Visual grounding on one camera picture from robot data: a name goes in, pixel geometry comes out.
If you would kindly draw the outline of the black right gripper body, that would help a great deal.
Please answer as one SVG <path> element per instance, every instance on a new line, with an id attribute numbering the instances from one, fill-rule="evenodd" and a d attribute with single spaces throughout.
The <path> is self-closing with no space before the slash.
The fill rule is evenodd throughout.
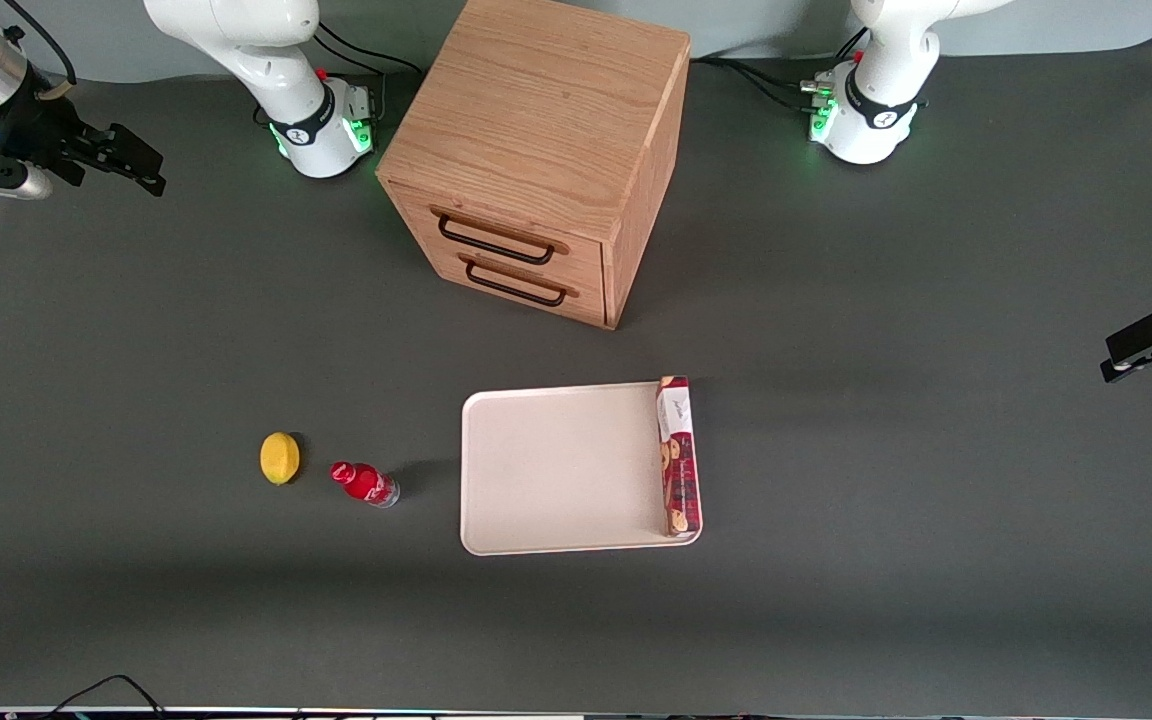
<path id="1" fill-rule="evenodd" d="M 41 101 L 32 92 L 0 106 L 0 194 L 50 194 L 65 182 L 65 156 L 84 123 L 65 99 Z"/>

